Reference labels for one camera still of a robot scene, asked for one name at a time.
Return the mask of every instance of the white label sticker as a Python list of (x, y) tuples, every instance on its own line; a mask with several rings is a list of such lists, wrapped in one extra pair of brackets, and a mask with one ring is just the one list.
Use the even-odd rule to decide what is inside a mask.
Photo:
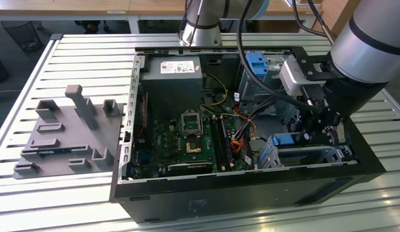
[(239, 93), (235, 93), (235, 101), (240, 102), (240, 94)]
[(195, 72), (193, 61), (165, 61), (161, 62), (160, 73), (192, 73)]
[(108, 14), (124, 14), (125, 11), (107, 11)]
[(248, 165), (252, 165), (252, 159), (248, 156), (244, 156), (244, 161), (248, 163)]
[(39, 154), (53, 154), (53, 151), (39, 151)]

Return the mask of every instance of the motherboard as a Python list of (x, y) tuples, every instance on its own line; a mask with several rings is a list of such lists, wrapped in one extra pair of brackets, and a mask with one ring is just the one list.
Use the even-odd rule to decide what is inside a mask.
[(235, 134), (231, 116), (201, 116), (187, 111), (180, 118), (155, 120), (152, 145), (139, 149), (133, 178), (156, 178), (244, 170), (244, 160), (232, 154)]

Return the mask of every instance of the red wire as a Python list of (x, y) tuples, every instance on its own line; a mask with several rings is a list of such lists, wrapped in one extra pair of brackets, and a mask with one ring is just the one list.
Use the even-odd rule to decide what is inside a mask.
[(145, 107), (145, 94), (143, 94), (143, 126), (141, 126), (141, 130), (140, 130), (137, 139), (140, 138), (140, 136), (143, 134), (143, 130), (144, 130), (144, 126), (145, 126), (145, 112), (144, 112), (144, 107)]

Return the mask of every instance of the aluminum profile table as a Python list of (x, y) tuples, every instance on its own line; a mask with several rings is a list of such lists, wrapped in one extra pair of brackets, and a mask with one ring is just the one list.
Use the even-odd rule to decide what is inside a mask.
[[(328, 41), (313, 35), (248, 34), (243, 39), (252, 46), (302, 46), (313, 55), (329, 50)], [(235, 45), (236, 35), (224, 34), (223, 44)], [(93, 104), (104, 99), (127, 103), (136, 46), (179, 46), (177, 37), (64, 35), (49, 41), (0, 129), (0, 231), (400, 230), (400, 106), (385, 90), (352, 119), (388, 173), (318, 205), (136, 224), (120, 205), (108, 202), (111, 172), (15, 180), (12, 168), (35, 125), (39, 100), (72, 105), (64, 88), (80, 84)]]

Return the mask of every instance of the ram slot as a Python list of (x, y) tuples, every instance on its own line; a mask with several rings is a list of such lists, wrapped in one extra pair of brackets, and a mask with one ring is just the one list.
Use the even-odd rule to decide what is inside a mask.
[(225, 138), (224, 138), (224, 130), (221, 127), (221, 120), (213, 116), (209, 122), (211, 122), (217, 169), (219, 171), (225, 172), (228, 171), (229, 163), (227, 158)]
[(229, 164), (229, 167), (232, 168), (235, 166), (233, 164), (233, 153), (232, 153), (232, 147), (231, 147), (231, 138), (228, 137), (228, 134), (225, 132), (225, 124), (224, 124), (224, 118), (223, 116), (220, 116), (220, 124), (221, 124), (221, 131), (224, 134), (224, 151), (225, 151), (225, 155), (227, 155), (227, 162)]

